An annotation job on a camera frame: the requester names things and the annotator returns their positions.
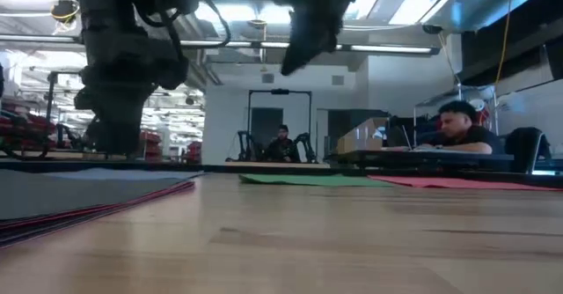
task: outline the gray mat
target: gray mat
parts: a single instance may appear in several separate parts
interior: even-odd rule
[[[105,168],[92,168],[78,172],[43,173],[65,179],[77,180],[161,180],[161,179],[190,179],[202,175],[195,172],[163,172],[141,170],[110,170]]]
[[[182,180],[76,180],[0,170],[0,220],[127,202]]]

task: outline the yellow cable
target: yellow cable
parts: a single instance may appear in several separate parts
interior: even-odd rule
[[[53,18],[55,19],[68,19],[68,18],[72,18],[74,16],[77,15],[77,13],[80,11],[80,7],[78,7],[74,12],[72,12],[71,14],[68,14],[66,16],[56,16],[55,14],[53,14],[53,10],[55,9],[55,7],[51,7],[51,16],[53,16]]]
[[[504,39],[502,40],[501,63],[499,63],[499,71],[496,73],[496,81],[494,81],[495,85],[497,85],[501,81],[502,64],[504,63],[504,58],[505,58],[506,53],[507,53],[508,29],[510,27],[510,11],[511,10],[512,10],[512,0],[508,0],[507,24],[504,28]]]

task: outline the foam mat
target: foam mat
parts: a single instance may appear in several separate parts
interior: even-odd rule
[[[244,183],[251,184],[280,184],[304,185],[322,187],[396,187],[389,182],[370,180],[362,177],[348,177],[342,175],[332,176],[305,176],[305,175],[263,175],[240,174],[239,178]]]
[[[14,244],[22,241],[68,229],[72,226],[89,222],[91,220],[112,215],[116,212],[133,208],[144,202],[154,201],[180,192],[186,192],[193,188],[193,182],[185,181],[122,204],[99,206],[53,216],[35,217],[19,222],[15,220],[4,222],[4,224],[0,222],[0,249],[7,246],[13,246]]]
[[[0,170],[0,222],[123,203],[183,180],[77,180]]]
[[[502,189],[502,190],[536,190],[563,191],[563,188],[534,187],[524,184],[506,182],[487,182],[481,180],[463,180],[450,178],[399,177],[399,176],[369,176],[372,180],[388,181],[398,185],[418,188],[467,188],[467,189]]]

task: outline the office chair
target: office chair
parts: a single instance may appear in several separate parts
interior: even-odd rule
[[[532,174],[540,156],[551,159],[550,144],[542,132],[537,128],[518,128],[512,131],[505,143],[507,154],[514,155],[510,172]]]

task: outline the man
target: man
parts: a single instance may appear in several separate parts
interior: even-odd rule
[[[439,110],[441,134],[419,148],[436,148],[482,154],[502,154],[501,140],[476,124],[477,111],[465,101],[452,101]]]
[[[300,163],[297,147],[289,138],[289,129],[286,125],[281,125],[278,130],[278,137],[268,145],[265,155],[266,161]]]

